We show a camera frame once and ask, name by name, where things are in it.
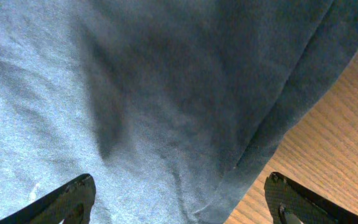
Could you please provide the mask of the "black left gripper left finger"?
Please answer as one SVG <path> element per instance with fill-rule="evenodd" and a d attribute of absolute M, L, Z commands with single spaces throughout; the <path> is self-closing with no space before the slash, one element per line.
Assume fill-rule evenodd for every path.
<path fill-rule="evenodd" d="M 89 224 L 96 186 L 81 174 L 34 203 L 0 220 L 0 224 Z"/>

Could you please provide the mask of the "dark blue denim shorts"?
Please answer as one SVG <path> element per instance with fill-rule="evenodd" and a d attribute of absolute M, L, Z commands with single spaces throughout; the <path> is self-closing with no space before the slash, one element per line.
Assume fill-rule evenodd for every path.
<path fill-rule="evenodd" d="M 358 51 L 358 1 L 0 0 L 0 219 L 223 223 Z"/>

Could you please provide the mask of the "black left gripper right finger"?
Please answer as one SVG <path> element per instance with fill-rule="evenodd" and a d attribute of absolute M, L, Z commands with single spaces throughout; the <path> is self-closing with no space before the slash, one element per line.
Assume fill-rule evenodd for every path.
<path fill-rule="evenodd" d="M 274 224 L 358 224 L 358 215 L 279 172 L 265 181 L 265 199 Z"/>

